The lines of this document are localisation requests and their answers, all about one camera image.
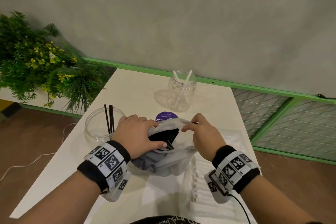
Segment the floor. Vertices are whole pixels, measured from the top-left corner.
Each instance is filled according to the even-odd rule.
[[[11,166],[27,165],[41,154],[55,152],[64,128],[73,122],[69,116],[26,108],[5,120],[0,124],[0,176]],[[65,138],[73,127],[65,129]],[[336,166],[255,154],[272,184],[319,221],[336,223]],[[0,223],[15,223],[8,217],[51,158],[43,156],[29,167],[11,169],[0,182]]]

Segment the table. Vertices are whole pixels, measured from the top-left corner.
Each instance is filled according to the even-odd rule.
[[[10,217],[19,218],[76,171],[83,157],[91,150],[84,137],[85,120],[91,112],[104,104],[113,104],[126,116],[137,114],[155,119],[159,113],[169,111],[163,104],[157,103],[164,98],[168,80],[165,76],[117,69]],[[197,83],[192,107],[187,112],[176,114],[179,118],[191,120],[198,112],[217,128],[241,130],[248,155],[257,162],[231,88]],[[176,193],[141,205],[147,178],[132,176],[115,203],[99,197],[87,223],[92,220],[91,223],[126,224],[149,216],[178,214]],[[180,180],[181,176],[176,177],[176,186]]]

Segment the metal mesh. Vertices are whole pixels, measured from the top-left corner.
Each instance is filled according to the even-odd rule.
[[[336,105],[302,100],[256,146],[336,160]]]
[[[288,97],[232,89],[249,138],[283,105]]]

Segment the hand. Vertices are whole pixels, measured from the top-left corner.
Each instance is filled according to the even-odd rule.
[[[182,132],[186,132],[187,130],[195,132],[192,136],[194,145],[200,155],[208,161],[212,161],[217,150],[226,145],[220,132],[200,113],[192,118],[191,123],[181,129]]]
[[[150,150],[167,147],[165,142],[151,142],[148,139],[148,129],[158,125],[156,121],[147,120],[146,117],[138,117],[136,114],[129,117],[123,116],[113,134],[113,140],[124,146],[131,159],[137,158]]]

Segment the plastic jar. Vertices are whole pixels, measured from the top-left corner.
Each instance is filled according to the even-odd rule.
[[[188,72],[176,71],[179,82],[174,75],[169,79],[166,97],[167,107],[175,112],[187,111],[196,92],[196,76],[192,73],[186,82]]]
[[[114,128],[117,128],[118,121],[124,116],[124,113],[113,107],[113,120]],[[113,137],[113,133],[109,134],[107,129],[107,121],[105,115],[105,108],[99,108],[92,112],[85,121],[84,130],[86,141],[89,143],[90,147],[95,147],[101,145]]]

